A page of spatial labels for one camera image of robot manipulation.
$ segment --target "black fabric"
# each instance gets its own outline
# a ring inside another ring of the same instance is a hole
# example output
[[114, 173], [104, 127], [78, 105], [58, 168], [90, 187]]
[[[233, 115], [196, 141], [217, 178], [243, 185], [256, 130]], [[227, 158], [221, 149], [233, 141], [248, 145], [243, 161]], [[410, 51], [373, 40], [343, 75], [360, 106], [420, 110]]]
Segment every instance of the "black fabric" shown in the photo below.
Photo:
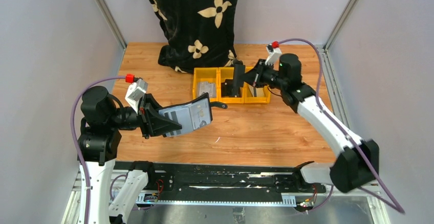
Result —
[[196, 67], [225, 66], [236, 57], [233, 28], [238, 0], [149, 1], [168, 40], [160, 52], [160, 65], [193, 73]]

